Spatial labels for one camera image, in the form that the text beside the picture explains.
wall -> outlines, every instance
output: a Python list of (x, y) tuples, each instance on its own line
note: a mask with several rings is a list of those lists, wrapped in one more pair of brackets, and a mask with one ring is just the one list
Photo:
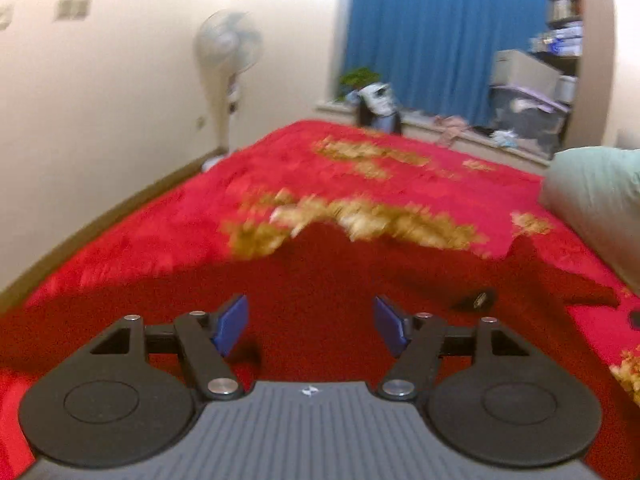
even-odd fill
[(640, 146), (640, 0), (615, 0), (616, 3), (616, 58), (604, 144), (616, 144), (621, 130), (637, 132)]
[(0, 32), (0, 290), (223, 142), (193, 55), (212, 13), (248, 10), (264, 35), (232, 147), (311, 115), (330, 84), (339, 0), (93, 0), (84, 22), (54, 22), (56, 1), (0, 0), (15, 4)]

white container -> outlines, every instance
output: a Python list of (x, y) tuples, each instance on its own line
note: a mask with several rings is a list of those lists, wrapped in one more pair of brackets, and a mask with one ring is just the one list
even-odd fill
[(500, 50), (494, 56), (492, 86), (528, 88), (554, 99), (562, 72), (520, 50)]
[(574, 102), (575, 85), (578, 78), (572, 75), (560, 76), (558, 86), (556, 87), (556, 101), (571, 104)]

curtain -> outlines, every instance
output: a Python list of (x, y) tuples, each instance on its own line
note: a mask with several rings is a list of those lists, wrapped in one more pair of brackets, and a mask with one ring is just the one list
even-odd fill
[(527, 51), (546, 30), (548, 0), (353, 0), (344, 70), (368, 66), (401, 105), (490, 118), (494, 53)]

brown baseboard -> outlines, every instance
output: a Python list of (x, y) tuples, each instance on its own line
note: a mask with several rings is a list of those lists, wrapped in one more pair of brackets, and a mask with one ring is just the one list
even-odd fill
[(186, 166), (174, 171), (166, 177), (145, 187), (139, 193), (127, 198), (116, 207), (109, 209), (90, 224), (80, 229), (67, 240), (43, 256), (36, 264), (25, 271), (17, 280), (0, 292), (0, 314), (24, 302), (36, 287), (60, 265), (76, 254), (82, 247), (97, 238), (109, 227), (117, 224), (145, 203), (166, 193), (181, 182), (196, 175), (202, 163), (212, 156), (224, 155), (226, 150), (219, 148)]

light green pillow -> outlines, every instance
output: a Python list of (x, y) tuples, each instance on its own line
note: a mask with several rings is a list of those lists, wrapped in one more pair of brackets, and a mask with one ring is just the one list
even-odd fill
[(640, 294), (640, 150), (597, 146), (557, 153), (540, 203)]

